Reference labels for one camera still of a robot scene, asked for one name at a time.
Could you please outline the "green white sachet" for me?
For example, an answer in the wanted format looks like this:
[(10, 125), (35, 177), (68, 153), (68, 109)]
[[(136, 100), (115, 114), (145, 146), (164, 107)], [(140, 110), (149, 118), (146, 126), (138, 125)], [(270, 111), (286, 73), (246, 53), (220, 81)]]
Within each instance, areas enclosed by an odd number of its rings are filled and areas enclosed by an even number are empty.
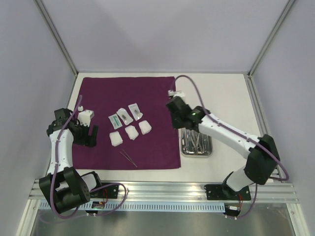
[(120, 118), (117, 114), (113, 114), (111, 116), (108, 117), (114, 130), (117, 130), (118, 128), (122, 127), (122, 123), (120, 121)]

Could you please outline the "gauze pad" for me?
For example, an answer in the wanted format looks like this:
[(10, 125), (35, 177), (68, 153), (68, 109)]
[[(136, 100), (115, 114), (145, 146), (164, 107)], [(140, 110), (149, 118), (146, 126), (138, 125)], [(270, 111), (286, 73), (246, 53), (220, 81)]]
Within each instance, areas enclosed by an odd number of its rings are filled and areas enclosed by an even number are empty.
[(123, 143), (123, 139), (119, 133), (119, 131), (115, 131), (109, 134), (109, 138), (111, 141), (111, 145), (113, 147), (117, 147)]
[(148, 134), (152, 129), (151, 125), (148, 123), (147, 120), (139, 122), (138, 125), (143, 135)]
[(138, 131), (133, 125), (126, 127), (125, 131), (131, 140), (135, 140), (139, 135)]

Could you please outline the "stainless steel tray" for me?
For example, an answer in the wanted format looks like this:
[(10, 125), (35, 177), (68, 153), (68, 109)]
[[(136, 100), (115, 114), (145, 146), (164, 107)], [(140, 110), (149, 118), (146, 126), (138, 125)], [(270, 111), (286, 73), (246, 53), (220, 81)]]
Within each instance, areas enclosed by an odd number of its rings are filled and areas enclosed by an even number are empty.
[(180, 130), (180, 149), (185, 157), (208, 158), (213, 153), (212, 138), (194, 130)]

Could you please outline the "blister packet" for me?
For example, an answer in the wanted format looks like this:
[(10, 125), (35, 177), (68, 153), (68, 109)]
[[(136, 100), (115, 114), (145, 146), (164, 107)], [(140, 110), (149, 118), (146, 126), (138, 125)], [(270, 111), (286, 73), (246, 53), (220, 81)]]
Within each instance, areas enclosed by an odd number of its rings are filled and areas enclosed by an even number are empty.
[(133, 122), (133, 118), (128, 114), (127, 110), (124, 108), (120, 108), (117, 111), (117, 115), (120, 117), (120, 119), (124, 122), (126, 126)]
[(135, 120), (140, 120), (143, 117), (143, 113), (140, 111), (137, 103), (128, 105), (128, 108)]

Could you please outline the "purple cloth mat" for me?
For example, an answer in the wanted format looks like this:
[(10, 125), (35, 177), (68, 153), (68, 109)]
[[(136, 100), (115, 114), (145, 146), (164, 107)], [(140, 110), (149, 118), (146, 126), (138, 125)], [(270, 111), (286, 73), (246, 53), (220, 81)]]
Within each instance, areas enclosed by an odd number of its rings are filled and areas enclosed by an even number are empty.
[[(166, 107), (168, 90), (174, 77), (120, 77), (83, 79), (79, 94), (82, 106), (94, 111), (91, 125), (98, 125), (95, 147), (73, 145), (73, 165), (90, 170), (167, 170), (181, 166), (178, 131), (172, 126)], [(124, 127), (119, 128), (123, 143), (111, 145), (114, 128), (109, 120), (118, 109), (137, 103), (152, 130), (131, 140)], [(137, 165), (119, 151), (124, 150)]]

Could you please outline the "steel tweezers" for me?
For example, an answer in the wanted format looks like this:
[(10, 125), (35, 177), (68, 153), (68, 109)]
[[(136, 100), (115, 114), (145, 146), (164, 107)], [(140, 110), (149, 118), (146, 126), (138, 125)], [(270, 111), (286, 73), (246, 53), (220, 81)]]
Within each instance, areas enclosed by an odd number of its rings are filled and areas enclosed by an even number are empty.
[(134, 163), (131, 157), (124, 150), (119, 151), (119, 153), (137, 168), (137, 165)]

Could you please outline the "surgical scissors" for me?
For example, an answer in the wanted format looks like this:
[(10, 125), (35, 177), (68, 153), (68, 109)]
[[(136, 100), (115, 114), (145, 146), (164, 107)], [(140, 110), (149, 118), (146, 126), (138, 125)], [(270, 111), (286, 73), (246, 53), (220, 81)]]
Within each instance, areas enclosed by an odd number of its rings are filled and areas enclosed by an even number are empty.
[(198, 136), (196, 139), (195, 151), (198, 152), (199, 155), (202, 155), (205, 152), (204, 139), (201, 138), (200, 136)]

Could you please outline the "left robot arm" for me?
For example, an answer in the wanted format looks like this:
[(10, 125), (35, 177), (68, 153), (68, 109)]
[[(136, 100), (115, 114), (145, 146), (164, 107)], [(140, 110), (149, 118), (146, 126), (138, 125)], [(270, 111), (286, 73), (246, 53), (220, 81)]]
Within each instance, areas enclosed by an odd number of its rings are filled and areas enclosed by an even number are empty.
[(79, 107), (78, 116), (67, 108), (54, 111), (55, 120), (46, 131), (51, 141), (51, 161), (47, 176), (39, 180), (39, 187), (50, 207), (62, 214), (98, 197), (103, 185), (96, 172), (79, 175), (73, 166), (72, 146), (94, 148), (98, 126), (90, 126), (92, 110)]

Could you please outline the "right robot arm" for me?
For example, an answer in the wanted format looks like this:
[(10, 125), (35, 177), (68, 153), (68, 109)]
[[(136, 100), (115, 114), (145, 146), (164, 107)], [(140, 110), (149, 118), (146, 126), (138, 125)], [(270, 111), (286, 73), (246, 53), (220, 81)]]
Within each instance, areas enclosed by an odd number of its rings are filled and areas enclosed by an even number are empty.
[(201, 106), (192, 109), (179, 96), (170, 98), (166, 104), (175, 129), (185, 128), (210, 136), (229, 146), (244, 159), (245, 166), (230, 173), (222, 182), (222, 193), (234, 199), (244, 187), (251, 184), (264, 185), (280, 162), (274, 139), (249, 135), (221, 121)]

